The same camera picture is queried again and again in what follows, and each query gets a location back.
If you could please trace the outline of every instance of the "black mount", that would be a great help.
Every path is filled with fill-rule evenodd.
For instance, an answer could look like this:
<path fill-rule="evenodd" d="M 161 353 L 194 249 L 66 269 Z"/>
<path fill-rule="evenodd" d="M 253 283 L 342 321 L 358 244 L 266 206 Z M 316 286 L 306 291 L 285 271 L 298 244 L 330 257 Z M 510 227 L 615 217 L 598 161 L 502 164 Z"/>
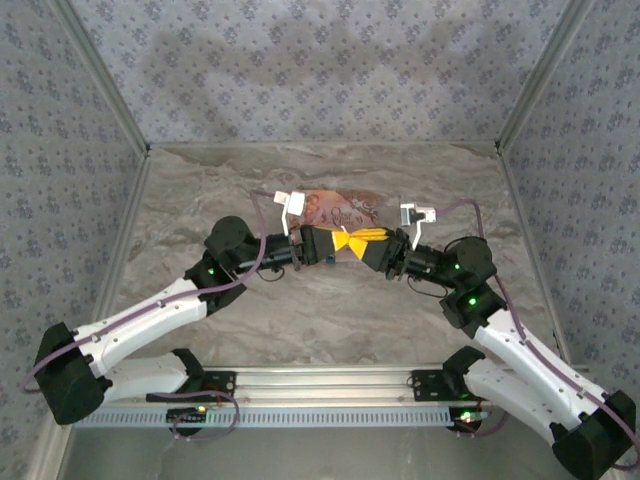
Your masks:
<path fill-rule="evenodd" d="M 42 337 L 35 363 L 73 343 L 64 323 L 49 327 Z M 96 378 L 78 347 L 56 358 L 36 373 L 35 378 L 58 425 L 78 422 L 95 411 L 112 383 Z"/>
<path fill-rule="evenodd" d="M 635 433 L 636 405 L 618 390 L 604 404 L 613 410 Z M 567 430 L 558 423 L 550 425 L 555 443 L 553 453 L 578 480 L 597 480 L 633 446 L 622 428 L 601 408 L 584 415 L 582 423 Z"/>
<path fill-rule="evenodd" d="M 187 381 L 174 393 L 193 393 L 202 390 L 217 390 L 233 397 L 236 391 L 237 373 L 230 370 L 205 370 L 193 353 L 187 348 L 178 348 L 172 353 L 177 356 L 184 366 L 188 375 Z M 190 398 L 166 398 L 154 394 L 148 394 L 147 402 L 153 403 L 210 403 L 214 400 L 228 402 L 222 397 L 211 397 L 201 395 Z"/>
<path fill-rule="evenodd" d="M 409 385 L 416 402 L 480 401 L 464 382 L 464 375 L 476 361 L 486 358 L 484 353 L 465 346 L 444 362 L 441 370 L 414 370 Z"/>
<path fill-rule="evenodd" d="M 204 242 L 207 249 L 202 259 L 185 272 L 185 280 L 191 280 L 198 289 L 219 287 L 233 282 L 233 270 L 237 263 L 234 263 L 227 250 L 242 245 L 249 237 L 253 238 L 249 227 L 242 219 L 225 217 L 219 220 Z M 198 298 L 207 303 L 207 315 L 211 315 L 231 304 L 246 290 L 247 287 L 244 285 L 238 285 L 223 292 L 202 294 Z"/>

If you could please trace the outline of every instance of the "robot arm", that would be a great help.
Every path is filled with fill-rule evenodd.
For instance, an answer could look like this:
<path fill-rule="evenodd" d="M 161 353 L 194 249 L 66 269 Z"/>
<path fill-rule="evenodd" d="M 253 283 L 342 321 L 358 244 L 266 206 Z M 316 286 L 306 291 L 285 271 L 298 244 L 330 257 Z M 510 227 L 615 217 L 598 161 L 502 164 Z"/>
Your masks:
<path fill-rule="evenodd" d="M 184 278 L 140 304 L 73 332 L 64 324 L 47 330 L 37 362 L 60 348 L 81 343 L 35 375 L 58 423 L 76 422 L 103 402 L 117 398 L 202 390 L 202 367 L 188 351 L 176 350 L 158 359 L 124 358 L 161 335 L 224 308 L 246 290 L 240 284 L 202 293 L 232 283 L 254 266 L 259 241 L 245 222 L 238 217 L 221 219 L 205 246 L 202 259 Z M 598 478 L 631 446 L 621 429 L 586 395 L 605 401 L 631 428 L 635 425 L 634 403 L 623 392 L 606 394 L 526 329 L 526 342 L 523 340 L 506 302 L 486 283 L 496 268 L 484 239 L 466 237 L 438 251 L 411 242 L 401 229 L 350 234 L 304 226 L 291 235 L 267 236 L 258 268 L 314 265 L 345 246 L 388 280 L 410 275 L 452 289 L 440 302 L 449 323 L 495 353 L 517 374 L 502 371 L 481 352 L 465 347 L 443 366 L 451 390 L 460 398 L 473 394 L 502 406 L 552 444 L 570 470 L 576 456 L 581 461 L 588 457 L 592 475 L 579 478 Z M 582 390 L 569 389 L 530 345 L 557 370 L 575 379 Z"/>

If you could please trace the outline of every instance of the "metal bracket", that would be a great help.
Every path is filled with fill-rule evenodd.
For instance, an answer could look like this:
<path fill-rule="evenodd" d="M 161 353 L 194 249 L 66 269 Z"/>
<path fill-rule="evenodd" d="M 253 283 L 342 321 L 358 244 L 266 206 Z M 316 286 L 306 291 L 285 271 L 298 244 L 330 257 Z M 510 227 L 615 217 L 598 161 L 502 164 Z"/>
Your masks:
<path fill-rule="evenodd" d="M 289 235 L 289 225 L 287 224 L 287 214 L 290 213 L 299 217 L 304 212 L 304 205 L 306 201 L 306 194 L 304 192 L 292 191 L 290 194 L 287 192 L 277 191 L 273 197 L 274 203 L 282 205 L 282 229 L 285 235 Z"/>
<path fill-rule="evenodd" d="M 415 203 L 403 203 L 400 205 L 400 220 L 403 227 L 416 226 L 416 234 L 411 240 L 411 249 L 415 250 L 422 237 L 422 224 L 436 221 L 436 209 Z"/>
<path fill-rule="evenodd" d="M 200 390 L 217 390 L 227 395 L 234 396 L 236 391 L 236 378 L 237 374 L 234 371 L 227 370 L 205 370 L 202 376 L 202 382 L 196 388 L 195 391 Z M 212 403 L 212 402 L 229 402 L 222 397 L 213 398 L 211 395 L 202 395 L 198 397 L 189 398 L 165 398 L 158 397 L 153 394 L 147 395 L 147 402 L 149 403 Z"/>
<path fill-rule="evenodd" d="M 442 370 L 413 370 L 409 377 L 416 402 L 480 401 L 471 393 L 456 394 L 445 380 Z"/>

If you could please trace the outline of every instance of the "wall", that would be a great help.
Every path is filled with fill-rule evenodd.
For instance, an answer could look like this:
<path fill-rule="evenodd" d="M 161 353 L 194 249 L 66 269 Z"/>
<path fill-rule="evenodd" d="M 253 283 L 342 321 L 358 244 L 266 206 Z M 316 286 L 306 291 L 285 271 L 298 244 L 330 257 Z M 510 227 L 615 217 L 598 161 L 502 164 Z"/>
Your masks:
<path fill-rule="evenodd" d="M 508 152 L 573 360 L 640 400 L 640 5 L 597 1 Z"/>
<path fill-rule="evenodd" d="M 46 410 L 17 387 L 48 326 L 90 316 L 138 154 L 46 2 L 0 13 L 0 478 L 15 480 Z"/>
<path fill-rule="evenodd" d="M 565 0 L 74 0 L 147 141 L 491 140 Z"/>

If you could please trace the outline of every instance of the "purple cable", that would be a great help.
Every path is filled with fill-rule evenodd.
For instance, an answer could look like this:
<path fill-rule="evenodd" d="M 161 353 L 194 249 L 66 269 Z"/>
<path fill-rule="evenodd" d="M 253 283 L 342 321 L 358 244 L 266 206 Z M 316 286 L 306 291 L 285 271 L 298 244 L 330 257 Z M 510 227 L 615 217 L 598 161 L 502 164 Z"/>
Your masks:
<path fill-rule="evenodd" d="M 484 238 L 484 228 L 482 227 L 482 217 L 480 216 L 480 205 L 473 198 L 463 198 L 462 200 L 457 201 L 444 208 L 436 208 L 436 215 L 444 217 L 449 213 L 453 212 L 456 208 L 461 207 L 462 205 L 472 205 L 473 209 L 476 211 L 476 220 L 478 222 L 478 236 L 480 238 Z"/>
<path fill-rule="evenodd" d="M 458 208 L 458 207 L 460 207 L 462 205 L 465 205 L 465 204 L 473 205 L 473 208 L 476 211 L 476 219 L 478 221 L 478 235 L 481 238 L 484 238 L 484 228 L 482 226 L 482 216 L 480 215 L 480 206 L 478 205 L 478 202 L 476 202 L 475 200 L 470 199 L 470 198 L 462 199 L 459 202 L 456 202 L 456 203 L 454 203 L 452 205 L 449 205 L 448 207 L 445 207 L 443 209 L 436 209 L 436 214 L 437 215 L 441 215 L 441 216 L 447 215 L 448 213 L 452 212 L 456 208 Z M 513 301 L 511 300 L 511 296 L 507 292 L 507 289 L 504 286 L 504 283 L 502 282 L 502 279 L 498 275 L 495 275 L 495 279 L 496 279 L 496 282 L 498 283 L 498 286 L 500 287 L 500 290 L 502 291 L 502 295 L 504 296 L 505 301 L 507 302 L 507 306 L 509 307 L 509 311 L 511 312 L 511 316 L 513 318 L 513 323 L 515 324 L 515 327 L 516 327 L 516 330 L 518 332 L 518 335 L 520 335 L 520 338 L 522 339 L 524 344 L 527 346 L 527 348 L 529 348 L 529 350 L 531 350 L 531 352 L 535 355 L 535 357 L 538 360 L 540 360 L 540 362 L 542 362 L 544 364 L 544 366 L 547 367 L 556 377 L 558 377 L 565 384 L 567 384 L 569 387 L 571 387 L 573 390 L 575 390 L 576 393 L 581 393 L 582 392 L 582 387 L 578 383 L 576 383 L 572 378 L 569 378 L 562 371 L 560 371 L 558 368 L 556 368 L 556 366 L 553 365 L 542 354 L 542 352 L 540 352 L 540 350 L 538 350 L 536 348 L 536 346 L 533 343 L 531 343 L 531 341 L 529 339 L 527 339 L 526 333 L 524 331 L 524 325 L 520 321 L 520 317 L 518 316 L 518 312 L 516 311 L 516 307 L 515 307 Z M 629 471 L 637 469 L 640 466 L 640 440 L 638 439 L 638 437 L 636 436 L 634 431 L 629 427 L 629 425 L 627 425 L 624 422 L 624 420 L 622 420 L 620 418 L 620 416 L 617 413 L 615 413 L 611 408 L 609 408 L 607 405 L 605 405 L 605 403 L 602 402 L 595 395 L 593 395 L 590 392 L 584 392 L 583 395 L 591 403 L 596 405 L 598 408 L 602 409 L 602 411 L 604 411 L 607 415 L 609 415 L 609 417 L 611 417 L 611 419 L 614 422 L 616 422 L 616 424 L 618 424 L 618 426 L 624 431 L 624 433 L 629 437 L 629 439 L 631 439 L 631 442 L 633 443 L 633 445 L 634 445 L 634 447 L 636 449 L 637 458 L 636 458 L 636 461 L 633 464 L 631 464 L 631 465 L 614 465 L 613 468 L 616 469 L 616 470 L 624 471 L 624 472 L 629 472 Z M 503 417 L 500 420 L 500 422 L 498 422 L 496 424 L 495 427 L 493 427 L 491 430 L 485 432 L 485 434 L 483 434 L 482 436 L 487 436 L 490 433 L 495 433 L 500 428 L 502 428 L 504 423 L 506 423 L 506 418 L 505 417 Z"/>
<path fill-rule="evenodd" d="M 231 425 L 229 425 L 224 432 L 216 433 L 213 435 L 207 435 L 203 437 L 186 437 L 184 435 L 180 435 L 177 430 L 178 424 L 184 419 L 184 417 L 187 417 L 189 413 L 183 413 L 178 415 L 173 420 L 173 425 L 171 427 L 171 431 L 173 432 L 173 436 L 176 438 L 176 440 L 184 440 L 187 442 L 205 442 L 205 441 L 219 440 L 223 437 L 226 437 L 231 432 L 233 432 L 238 426 L 238 422 L 240 421 L 240 405 L 238 405 L 238 401 L 235 398 L 233 398 L 231 395 L 228 395 L 224 392 L 220 392 L 218 390 L 203 390 L 201 392 L 192 392 L 192 393 L 154 393 L 153 395 L 157 395 L 158 397 L 162 397 L 162 398 L 193 398 L 193 397 L 200 397 L 202 395 L 211 395 L 212 397 L 222 397 L 226 400 L 229 400 L 231 403 L 233 403 L 233 408 L 235 409 L 235 413 L 233 415 L 233 420 L 231 421 Z"/>
<path fill-rule="evenodd" d="M 251 277 L 251 275 L 253 275 L 258 270 L 258 268 L 260 267 L 260 263 L 262 262 L 262 259 L 264 257 L 264 252 L 267 248 L 267 224 L 264 220 L 264 216 L 262 215 L 262 211 L 260 210 L 260 205 L 258 204 L 258 199 L 256 197 L 258 195 L 266 196 L 268 194 L 266 192 L 251 191 L 249 192 L 249 195 L 251 197 L 251 201 L 253 202 L 253 206 L 256 210 L 256 213 L 258 214 L 258 220 L 260 221 L 260 248 L 258 250 L 258 256 L 256 258 L 255 263 L 251 266 L 251 268 L 247 271 L 247 273 L 245 273 L 242 277 L 234 280 L 231 283 L 220 285 L 218 287 L 201 288 L 201 289 L 195 289 L 195 290 L 189 290 L 186 292 L 177 293 L 175 295 L 171 295 L 170 297 L 164 298 L 162 301 L 165 304 L 175 302 L 176 300 L 180 300 L 185 297 L 192 297 L 195 295 L 203 295 L 207 293 L 224 292 L 231 288 L 235 288 L 238 285 L 242 285 L 244 282 L 246 282 L 249 279 L 249 277 Z M 159 308 L 158 303 L 149 304 L 146 307 L 142 307 L 141 309 L 136 310 L 135 312 L 132 312 L 129 315 L 125 315 L 119 320 L 116 320 L 112 324 L 107 325 L 102 330 L 99 330 L 98 332 L 96 332 L 94 335 L 98 337 L 105 335 L 110 331 L 124 325 L 125 323 L 131 322 L 132 320 L 135 320 L 136 318 L 141 317 L 142 315 L 152 312 L 157 308 Z M 20 384 L 20 390 L 22 391 L 22 393 L 26 393 L 26 394 L 40 393 L 40 390 L 38 389 L 27 388 L 27 385 L 35 379 L 35 375 L 56 358 L 61 357 L 62 355 L 73 350 L 76 347 L 81 347 L 82 345 L 85 345 L 91 342 L 92 337 L 93 335 L 89 337 L 84 337 L 84 338 L 81 338 L 80 340 L 76 340 L 75 342 L 70 343 L 69 345 L 65 345 L 64 347 L 47 355 L 38 363 L 36 363 L 31 369 L 31 371 L 26 375 L 22 383 Z"/>

